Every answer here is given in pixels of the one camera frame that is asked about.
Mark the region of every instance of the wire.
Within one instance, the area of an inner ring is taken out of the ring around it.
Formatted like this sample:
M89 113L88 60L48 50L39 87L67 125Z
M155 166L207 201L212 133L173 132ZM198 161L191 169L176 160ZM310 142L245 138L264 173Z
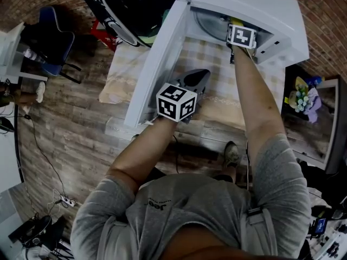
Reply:
M247 189L249 190L249 157L248 157L248 140L246 143L246 156L247 156Z
M322 199L320 196L318 196L318 195L316 195L316 194L314 194L314 193L311 193L311 192L309 192L310 194L312 194L312 195L314 195L314 196L316 196L316 197L319 197L320 199Z
M179 174L178 172L178 140L175 135L173 135L173 137L176 140L176 172Z
M4 118L25 118L25 115L13 115L13 116L4 116Z
M26 183L26 181L25 181L24 172L23 172L22 166L20 165L20 162L18 161L17 155L16 155L16 160L17 160L18 168L22 171L22 175L23 175L23 179L24 179L24 187L25 187L25 190L26 190L26 192L27 192L27 197L28 197L28 199L29 199L29 201L30 201L31 208L33 208L33 212L34 212L35 215L36 215L36 214L38 214L38 213L37 213L37 211L35 210L33 201L32 201L32 199L31 199L31 197L30 197L30 194L29 194L29 191L28 191L28 187L27 187L27 183Z
M249 58L251 59L251 61L254 63L254 65L255 65L255 67L256 67L256 64L255 64L253 58L251 57L251 55L250 55L248 49L247 49L247 48L245 48L245 49L246 49L246 51L247 51L247 54L248 54Z
M334 176L338 175L340 173L340 171L338 171L337 173L333 174L332 176L329 176L326 181L328 181L329 179L333 178Z
M6 106L5 106L5 108L3 109L3 111L0 113L0 115L1 115L1 116L4 116L4 117L13 114L13 111L15 110L15 107L16 107L16 100L15 100L15 97L14 97L12 94L9 94L9 95L12 96L14 105L13 105L13 108L12 108L11 113L9 113L9 114L3 114L3 112L5 112L5 109L6 109Z
M50 215L51 210L52 210L52 209L54 208L54 206L55 206L56 204L58 204L58 203L59 203L59 210L58 210L57 213L52 214L51 217L57 215L57 214L60 212L60 205L61 205L61 199L55 201L55 193L54 193L54 191L57 191L57 193L58 193L58 195L59 195L59 198L60 198L60 192L59 192L57 189L54 188L54 189L53 189L53 198L52 198L52 202L47 203L48 214ZM52 206L50 209L48 208L48 205L49 205L49 204L53 204L53 206Z
M70 201L71 201L71 202L75 202L75 204L82 205L82 203L80 203L80 202L78 202L78 201L76 201L76 200L74 200L74 199L70 199Z
M36 146L38 148L38 150L41 152L41 154L45 157L45 159L47 160L47 162L50 164L50 166L52 167L52 169L54 170L54 172L56 173L56 175L58 176L59 178L59 181L61 183L61 186L62 186L62 189L63 189L63 194L64 196L67 198L66 196L66 193L65 193L65 189L64 189L64 184L63 184L63 181L61 180L60 176L59 176L59 173L57 173L56 169L54 168L54 166L51 164L51 162L49 161L49 159L47 158L46 155L43 154L42 150L40 149L38 143L37 143L37 139L36 139L36 130L35 130L35 124L34 124L34 121L33 119L30 117L30 120L31 122L33 123L33 129L34 129L34 138L35 138L35 142L36 142Z
M0 132L0 135L6 135L7 133L9 133L10 132L10 130L7 130L7 132L5 132L5 133L1 133Z
M64 208L69 208L69 205L65 201L62 200L60 203L61 203L61 205L63 205Z

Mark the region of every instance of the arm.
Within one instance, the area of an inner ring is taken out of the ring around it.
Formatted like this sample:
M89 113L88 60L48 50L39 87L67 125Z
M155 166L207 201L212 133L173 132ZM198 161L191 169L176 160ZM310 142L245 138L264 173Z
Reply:
M248 135L258 207L272 218L278 255L297 258L310 224L310 199L277 105L252 60L234 47L236 83Z
M162 156L174 134L177 123L158 118L116 158L100 182L77 212L71 233L76 259L96 259L102 230L111 217L117 220L119 232L126 209L134 194Z
M239 47L233 46L233 50L236 84L254 169L256 155L263 144L276 134L285 133L285 130L275 100L255 64Z
M172 139L177 123L159 117L111 165L107 175L122 180L136 193Z

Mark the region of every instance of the shoe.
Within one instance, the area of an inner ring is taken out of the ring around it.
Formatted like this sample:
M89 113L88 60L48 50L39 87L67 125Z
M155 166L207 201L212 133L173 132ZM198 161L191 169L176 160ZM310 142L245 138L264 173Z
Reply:
M37 94L37 98L36 98L36 101L38 103L41 103L42 100L43 100L43 94L44 94L44 91L46 90L46 85L44 84L44 82L40 82L37 90L36 90L36 94Z
M237 167L240 163L240 152L237 145L230 141L224 149L224 168Z

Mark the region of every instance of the power strip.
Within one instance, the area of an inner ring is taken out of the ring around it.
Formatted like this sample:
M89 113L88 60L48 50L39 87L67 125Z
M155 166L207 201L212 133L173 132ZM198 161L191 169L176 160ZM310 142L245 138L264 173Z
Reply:
M74 199L69 199L62 195L60 195L60 199L71 207L74 207L76 205L76 201Z

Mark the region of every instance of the checkered cloth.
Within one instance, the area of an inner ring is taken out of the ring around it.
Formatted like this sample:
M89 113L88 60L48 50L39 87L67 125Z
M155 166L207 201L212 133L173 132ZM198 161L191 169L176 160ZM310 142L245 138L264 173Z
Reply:
M149 49L122 44L117 47L107 77L106 85L99 95L100 102L129 102ZM172 77L192 69L211 71L201 106L194 119L213 120L222 124L245 128L239 93L236 86L235 66L229 63L230 49L206 41L186 38ZM284 91L284 70L263 70L260 73L281 110Z

